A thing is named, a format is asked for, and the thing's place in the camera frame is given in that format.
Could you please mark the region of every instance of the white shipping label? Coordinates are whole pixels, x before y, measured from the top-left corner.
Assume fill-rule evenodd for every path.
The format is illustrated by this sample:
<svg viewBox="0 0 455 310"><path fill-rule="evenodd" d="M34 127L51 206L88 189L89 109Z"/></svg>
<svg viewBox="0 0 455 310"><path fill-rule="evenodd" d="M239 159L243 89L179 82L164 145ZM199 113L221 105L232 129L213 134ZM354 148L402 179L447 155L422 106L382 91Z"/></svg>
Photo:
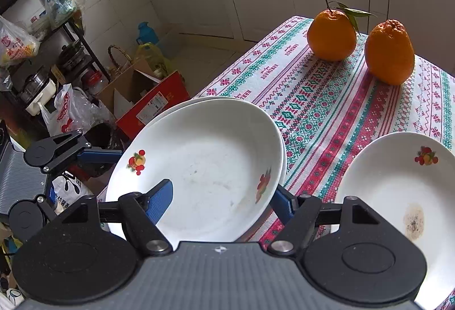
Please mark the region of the white shipping label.
<svg viewBox="0 0 455 310"><path fill-rule="evenodd" d="M160 113L161 110L163 110L166 105L166 98L161 94L161 92L158 92L136 115L136 118L147 125L154 117Z"/></svg>

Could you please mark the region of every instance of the blue container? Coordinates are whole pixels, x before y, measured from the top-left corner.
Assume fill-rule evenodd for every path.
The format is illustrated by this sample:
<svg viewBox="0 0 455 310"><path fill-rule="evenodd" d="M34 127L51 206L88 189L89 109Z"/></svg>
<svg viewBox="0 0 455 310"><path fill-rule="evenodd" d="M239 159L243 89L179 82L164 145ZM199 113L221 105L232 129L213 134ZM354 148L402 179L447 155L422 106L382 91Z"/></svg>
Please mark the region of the blue container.
<svg viewBox="0 0 455 310"><path fill-rule="evenodd" d="M139 37L136 39L137 44L158 43L158 37L155 31L148 26L148 22L142 22L137 27L139 29Z"/></svg>

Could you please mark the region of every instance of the plate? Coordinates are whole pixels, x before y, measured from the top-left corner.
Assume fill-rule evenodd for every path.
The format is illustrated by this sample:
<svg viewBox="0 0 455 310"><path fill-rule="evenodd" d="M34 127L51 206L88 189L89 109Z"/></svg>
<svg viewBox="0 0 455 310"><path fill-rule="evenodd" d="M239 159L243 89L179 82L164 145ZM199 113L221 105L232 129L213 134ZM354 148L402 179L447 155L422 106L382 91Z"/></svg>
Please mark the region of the plate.
<svg viewBox="0 0 455 310"><path fill-rule="evenodd" d="M241 99L236 99L234 97L226 97L226 96L210 96L210 97L198 97L194 98L185 102L178 103L175 106L172 106L171 108L163 111L162 113L158 114L156 117L154 117L144 128L147 128L149 126L152 126L154 123L156 123L158 120L164 118L166 115L169 115L170 113L173 113L176 110L179 110L181 108L184 108L185 106L192 105L193 103L198 103L201 101L207 101L207 100L214 100L214 99L235 99L237 101L244 101ZM283 167L281 169L281 177L279 183L283 185L286 182L286 167L288 165L288 157L286 155L286 145L284 144L283 137L281 137L281 142L283 143Z"/></svg>
<svg viewBox="0 0 455 310"><path fill-rule="evenodd" d="M181 240L231 242L268 207L283 167L281 133L259 107L236 99L185 106L136 136L109 181L106 201L161 180L173 197L157 225ZM124 237L121 225L109 223Z"/></svg>
<svg viewBox="0 0 455 310"><path fill-rule="evenodd" d="M346 170L335 203L358 196L419 247L428 265L416 302L435 309L455 287L455 156L423 134L391 133ZM332 232L338 226L332 226Z"/></svg>

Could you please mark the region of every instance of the table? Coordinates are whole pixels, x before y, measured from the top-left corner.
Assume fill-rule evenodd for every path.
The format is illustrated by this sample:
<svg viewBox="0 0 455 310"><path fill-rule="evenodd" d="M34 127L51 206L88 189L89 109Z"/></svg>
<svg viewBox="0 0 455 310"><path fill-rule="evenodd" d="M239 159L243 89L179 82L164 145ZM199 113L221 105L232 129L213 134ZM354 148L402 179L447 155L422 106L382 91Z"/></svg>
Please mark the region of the table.
<svg viewBox="0 0 455 310"><path fill-rule="evenodd" d="M287 190L333 202L353 158L391 132L424 133L454 149L453 77L416 56L402 86L386 85L367 70L364 34L343 62L317 59L306 39L311 21L285 21L197 95L244 99L272 117L286 144ZM249 239L266 247L282 228L272 213ZM455 290L438 310L454 303Z"/></svg>

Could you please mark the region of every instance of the silver screw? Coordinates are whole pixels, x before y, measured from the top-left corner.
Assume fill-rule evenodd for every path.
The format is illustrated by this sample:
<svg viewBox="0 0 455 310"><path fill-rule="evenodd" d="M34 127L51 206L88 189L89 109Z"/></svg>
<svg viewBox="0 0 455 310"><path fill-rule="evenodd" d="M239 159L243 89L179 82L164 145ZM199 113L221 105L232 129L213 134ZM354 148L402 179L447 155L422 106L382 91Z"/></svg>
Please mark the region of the silver screw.
<svg viewBox="0 0 455 310"><path fill-rule="evenodd" d="M162 252L169 247L169 244L163 240L151 240L147 242L146 247L153 252Z"/></svg>
<svg viewBox="0 0 455 310"><path fill-rule="evenodd" d="M286 253L286 252L292 251L294 248L294 245L289 241L275 241L275 242L272 242L270 247L272 248L272 250L274 250L276 252Z"/></svg>

